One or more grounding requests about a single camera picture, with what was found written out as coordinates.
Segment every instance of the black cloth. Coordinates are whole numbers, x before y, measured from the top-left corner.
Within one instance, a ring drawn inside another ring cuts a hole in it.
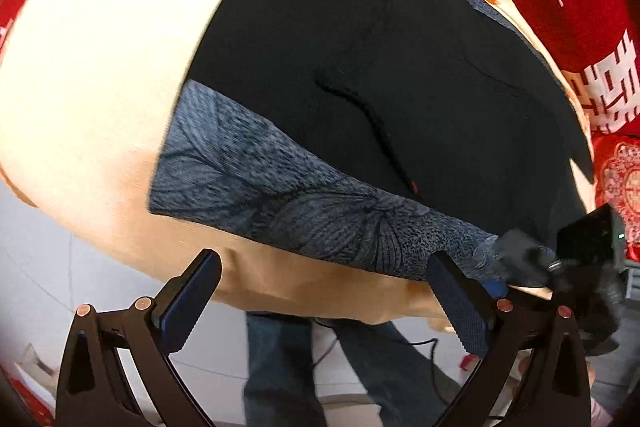
[[[555,246],[592,178],[572,106],[513,31],[466,0],[223,0],[192,78],[329,165]]]

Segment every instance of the black cable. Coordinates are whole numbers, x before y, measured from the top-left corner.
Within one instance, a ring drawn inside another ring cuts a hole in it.
[[[323,328],[328,328],[330,330],[333,330],[333,328],[329,325],[326,324],[322,324],[322,322],[320,322],[318,319],[313,319],[313,322],[315,322],[318,326],[322,326]],[[405,346],[425,346],[426,344],[433,344],[431,346],[431,351],[430,351],[430,363],[431,363],[431,384],[433,385],[433,390],[435,391],[436,395],[438,396],[438,399],[442,402],[442,404],[445,407],[449,407],[449,405],[451,405],[451,402],[446,400],[441,394],[440,394],[440,390],[438,389],[438,385],[436,384],[436,363],[435,363],[435,351],[436,351],[436,347],[438,346],[438,342],[440,341],[437,337],[433,337],[432,339],[429,339],[428,341],[421,341],[421,342],[409,342],[407,340],[400,340],[400,339],[393,339],[391,337],[388,337],[386,335],[383,335],[382,333],[380,333],[378,330],[376,330],[376,328],[374,328],[373,326],[369,325],[369,324],[365,324],[367,327],[369,327],[371,330],[375,331],[376,334],[380,335],[381,337],[386,338],[389,341],[398,343],[398,344],[403,344]],[[331,352],[332,349],[334,349],[335,344],[338,341],[338,337],[336,337],[334,339],[334,343],[329,347],[329,349],[324,353],[324,355],[322,355],[322,357],[320,357],[318,359],[318,361],[314,364],[314,367],[316,367],[316,365],[318,365],[320,362],[322,362],[322,360],[324,360],[326,358],[326,356],[329,354],[329,352]],[[504,416],[487,416],[486,417],[488,420],[504,420]]]

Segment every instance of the blue pants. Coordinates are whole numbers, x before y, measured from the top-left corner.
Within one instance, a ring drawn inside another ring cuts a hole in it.
[[[247,313],[249,378],[244,388],[248,427],[326,427],[316,397],[311,321]],[[365,325],[323,319],[331,326],[385,427],[430,427],[445,410],[431,380],[431,362],[402,344],[392,323]],[[451,399],[459,386],[436,367],[440,393]]]

